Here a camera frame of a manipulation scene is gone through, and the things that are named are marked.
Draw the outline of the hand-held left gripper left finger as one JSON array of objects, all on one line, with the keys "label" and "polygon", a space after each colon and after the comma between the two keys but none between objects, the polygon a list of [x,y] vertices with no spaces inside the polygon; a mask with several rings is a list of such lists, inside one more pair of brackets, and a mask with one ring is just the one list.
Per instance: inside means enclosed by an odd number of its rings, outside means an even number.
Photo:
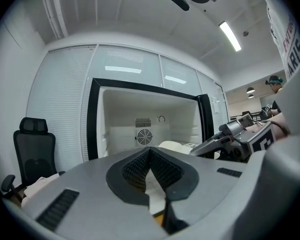
[{"label": "hand-held left gripper left finger", "polygon": [[79,193],[55,233],[68,240],[163,240],[168,234],[148,206],[118,198],[106,181],[108,169],[138,149],[81,163],[53,180],[23,206],[36,220],[63,190]]}]

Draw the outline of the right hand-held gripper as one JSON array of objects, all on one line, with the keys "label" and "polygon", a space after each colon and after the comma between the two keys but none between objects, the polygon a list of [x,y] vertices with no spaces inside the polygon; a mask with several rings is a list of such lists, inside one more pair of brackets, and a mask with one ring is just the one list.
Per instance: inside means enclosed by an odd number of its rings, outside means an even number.
[{"label": "right hand-held gripper", "polygon": [[[263,124],[258,132],[246,130],[254,124]],[[219,132],[193,148],[189,154],[221,161],[247,162],[258,151],[267,150],[276,140],[270,121],[255,121],[246,114],[219,127]]]}]

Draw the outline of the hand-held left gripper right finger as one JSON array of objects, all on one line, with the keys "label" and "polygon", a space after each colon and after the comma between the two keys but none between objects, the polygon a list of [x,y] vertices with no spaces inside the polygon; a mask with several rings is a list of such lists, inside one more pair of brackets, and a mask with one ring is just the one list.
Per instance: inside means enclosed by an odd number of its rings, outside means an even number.
[{"label": "hand-held left gripper right finger", "polygon": [[212,211],[235,186],[245,163],[150,149],[150,169],[165,193],[162,227],[172,235]]}]

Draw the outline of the white mini fridge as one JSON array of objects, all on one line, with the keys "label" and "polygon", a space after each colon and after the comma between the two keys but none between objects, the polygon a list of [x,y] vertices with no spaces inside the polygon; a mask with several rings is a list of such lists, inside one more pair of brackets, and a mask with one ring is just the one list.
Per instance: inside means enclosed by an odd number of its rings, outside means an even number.
[{"label": "white mini fridge", "polygon": [[89,160],[166,141],[193,148],[213,134],[207,94],[113,79],[91,81],[86,116]]}]

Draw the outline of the person's right forearm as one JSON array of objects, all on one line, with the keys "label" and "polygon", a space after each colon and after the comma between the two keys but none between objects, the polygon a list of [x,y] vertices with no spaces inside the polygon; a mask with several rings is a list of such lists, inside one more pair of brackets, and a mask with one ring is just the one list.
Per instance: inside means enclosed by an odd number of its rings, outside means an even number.
[{"label": "person's right forearm", "polygon": [[[284,126],[289,131],[289,133],[291,134],[291,132],[289,130],[289,127],[286,124],[285,117],[284,117],[282,112],[275,115],[275,116],[273,116],[273,117],[271,117],[270,119],[268,119],[268,121],[270,121],[272,124],[273,124],[273,122],[279,123],[280,125]],[[280,140],[280,139],[288,137],[288,136],[285,136],[283,134],[283,132],[281,131],[281,129],[279,127],[277,127],[275,124],[273,124],[273,125],[274,125],[273,131],[274,131],[274,135],[275,135],[276,140]]]}]

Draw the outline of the person's right hand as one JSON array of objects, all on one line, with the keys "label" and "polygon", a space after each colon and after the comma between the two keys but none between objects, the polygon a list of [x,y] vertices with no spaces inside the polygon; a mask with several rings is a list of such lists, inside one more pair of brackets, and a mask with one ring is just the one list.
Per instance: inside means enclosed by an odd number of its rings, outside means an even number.
[{"label": "person's right hand", "polygon": [[255,132],[260,131],[260,130],[262,129],[262,127],[263,127],[263,124],[262,124],[262,123],[261,123],[261,124],[255,123],[254,125],[247,127],[246,130],[247,130],[248,132],[255,133]]}]

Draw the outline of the paper notice on glass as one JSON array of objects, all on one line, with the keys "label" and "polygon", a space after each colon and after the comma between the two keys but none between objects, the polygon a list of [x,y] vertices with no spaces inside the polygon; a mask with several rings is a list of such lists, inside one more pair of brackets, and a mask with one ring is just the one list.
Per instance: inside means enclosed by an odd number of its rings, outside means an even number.
[{"label": "paper notice on glass", "polygon": [[211,106],[213,107],[213,113],[214,114],[219,114],[220,113],[220,109],[219,109],[219,100],[217,97],[212,96],[211,97]]}]

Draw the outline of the dark wrist band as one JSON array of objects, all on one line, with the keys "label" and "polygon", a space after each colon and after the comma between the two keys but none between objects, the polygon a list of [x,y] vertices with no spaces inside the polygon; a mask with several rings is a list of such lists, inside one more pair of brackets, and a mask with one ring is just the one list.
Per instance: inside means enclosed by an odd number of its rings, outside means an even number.
[{"label": "dark wrist band", "polygon": [[279,127],[282,131],[282,133],[287,137],[290,135],[290,132],[281,124],[277,123],[277,122],[273,122],[274,125],[276,125],[277,127]]}]

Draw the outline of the black office chair with headrest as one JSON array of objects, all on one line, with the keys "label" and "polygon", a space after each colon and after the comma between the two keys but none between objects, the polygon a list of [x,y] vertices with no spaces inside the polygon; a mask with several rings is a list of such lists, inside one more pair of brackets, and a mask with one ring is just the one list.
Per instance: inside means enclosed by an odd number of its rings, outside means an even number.
[{"label": "black office chair with headrest", "polygon": [[61,176],[55,165],[56,137],[48,130],[45,119],[24,117],[13,133],[21,183],[30,187],[39,179]]}]

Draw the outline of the long ceiling light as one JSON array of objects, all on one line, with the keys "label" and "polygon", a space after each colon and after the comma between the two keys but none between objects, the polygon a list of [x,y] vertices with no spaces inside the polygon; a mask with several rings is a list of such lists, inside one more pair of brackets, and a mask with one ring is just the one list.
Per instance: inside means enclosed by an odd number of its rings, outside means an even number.
[{"label": "long ceiling light", "polygon": [[234,50],[236,52],[240,51],[242,49],[236,35],[234,34],[233,30],[229,26],[229,24],[226,21],[223,21],[219,24],[219,28],[222,30],[222,32],[225,34],[225,36],[228,38],[229,42],[233,46]]}]

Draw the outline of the person in white shirt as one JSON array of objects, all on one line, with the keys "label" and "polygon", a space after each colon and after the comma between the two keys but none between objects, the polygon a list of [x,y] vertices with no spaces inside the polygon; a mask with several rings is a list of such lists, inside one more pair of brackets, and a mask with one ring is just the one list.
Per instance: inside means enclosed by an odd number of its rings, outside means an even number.
[{"label": "person in white shirt", "polygon": [[265,0],[270,30],[276,44],[286,83],[276,102],[293,135],[300,134],[300,26],[283,0]]}]

